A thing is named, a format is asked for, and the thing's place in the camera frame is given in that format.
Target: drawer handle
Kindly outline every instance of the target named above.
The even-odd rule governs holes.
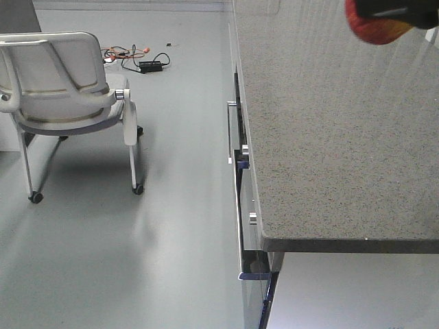
[[[255,212],[251,212],[250,214],[248,214],[248,217],[249,217],[248,223],[250,225],[257,225],[258,224],[258,222],[257,222],[257,215],[256,215]]]
[[[250,151],[248,150],[248,145],[243,144],[243,145],[241,146],[241,154],[242,154],[243,156],[249,156],[249,155],[250,155]]]
[[[227,124],[228,124],[228,163],[231,165],[232,161],[232,128],[230,126],[230,108],[236,108],[236,101],[227,102]]]

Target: white chair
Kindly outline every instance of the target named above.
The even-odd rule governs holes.
[[[16,123],[27,194],[33,203],[43,195],[32,188],[24,132],[64,140],[120,121],[130,148],[132,190],[137,195],[143,192],[134,163],[134,146],[143,133],[137,126],[136,106],[127,79],[106,76],[94,35],[0,34],[0,94],[0,112],[10,113]]]

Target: white wall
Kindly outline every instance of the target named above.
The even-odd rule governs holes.
[[[223,11],[232,0],[33,0],[36,9]]]

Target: red object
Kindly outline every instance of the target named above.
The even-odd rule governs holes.
[[[351,30],[361,40],[373,45],[386,45],[413,28],[393,19],[365,19],[357,15],[355,0],[346,0],[346,18]]]

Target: countertop edge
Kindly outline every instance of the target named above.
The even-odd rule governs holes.
[[[344,254],[439,254],[436,240],[333,240],[262,238],[265,252],[319,252]]]

